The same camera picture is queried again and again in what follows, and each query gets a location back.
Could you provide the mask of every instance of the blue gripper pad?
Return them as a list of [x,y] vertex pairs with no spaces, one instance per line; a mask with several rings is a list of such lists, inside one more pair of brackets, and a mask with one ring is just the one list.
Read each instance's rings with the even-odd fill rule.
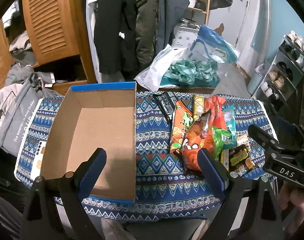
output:
[[82,177],[78,182],[78,198],[82,201],[87,198],[98,180],[105,164],[107,162],[107,153],[102,148],[97,148],[88,161],[81,163],[75,174]]
[[220,162],[214,160],[206,148],[199,150],[197,162],[213,195],[223,201],[224,192],[229,186],[227,170]]

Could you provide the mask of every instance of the black snack package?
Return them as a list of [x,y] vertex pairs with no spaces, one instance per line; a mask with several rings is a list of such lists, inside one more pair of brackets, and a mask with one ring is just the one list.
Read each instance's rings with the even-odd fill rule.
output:
[[153,98],[164,114],[168,124],[171,124],[173,112],[175,111],[175,103],[178,101],[174,93],[171,91],[166,91],[160,95],[153,95]]
[[242,144],[229,153],[229,171],[235,171],[239,176],[247,174],[257,168],[249,157],[249,147]]

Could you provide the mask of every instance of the orange snack bag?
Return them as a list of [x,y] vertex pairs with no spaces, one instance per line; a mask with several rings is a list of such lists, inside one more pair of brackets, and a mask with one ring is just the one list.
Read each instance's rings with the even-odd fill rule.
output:
[[197,153],[200,149],[206,148],[213,155],[214,141],[212,129],[209,125],[211,119],[211,110],[203,113],[195,121],[185,135],[182,144],[182,157],[184,166],[194,171],[201,171],[197,162]]
[[186,108],[181,100],[175,103],[173,113],[172,135],[170,153],[181,153],[183,138],[193,122],[191,111]]
[[227,129],[222,112],[222,105],[225,103],[225,98],[220,96],[212,96],[204,100],[204,112],[211,110],[210,127]]

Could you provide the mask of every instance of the table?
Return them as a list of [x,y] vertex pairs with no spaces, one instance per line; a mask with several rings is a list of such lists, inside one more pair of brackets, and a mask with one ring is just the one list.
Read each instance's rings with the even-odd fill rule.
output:
[[[191,93],[175,93],[189,108],[192,108]],[[220,95],[226,99],[223,105],[234,105],[238,135],[247,132],[248,126],[256,124],[277,139],[263,104],[248,98]],[[62,97],[46,98],[40,104],[29,128],[24,149],[18,156],[15,176],[28,187],[31,162],[39,140],[47,140],[50,127],[59,109]],[[89,197],[82,201],[89,215],[123,221],[157,221],[175,218],[211,208],[219,203],[214,198],[205,180],[196,175],[184,176],[180,159],[168,153],[171,127],[152,98],[152,93],[137,92],[136,95],[136,201],[122,204]],[[258,168],[246,174],[249,179],[258,179],[264,174],[264,150],[249,138],[250,157]]]

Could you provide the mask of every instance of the white bowl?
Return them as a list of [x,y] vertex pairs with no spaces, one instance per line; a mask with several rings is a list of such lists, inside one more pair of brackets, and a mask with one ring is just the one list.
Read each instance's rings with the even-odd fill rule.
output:
[[190,4],[189,4],[189,6],[188,6],[188,7],[190,7],[190,8],[194,8],[195,3],[196,3],[196,0],[189,0],[189,2],[190,2]]

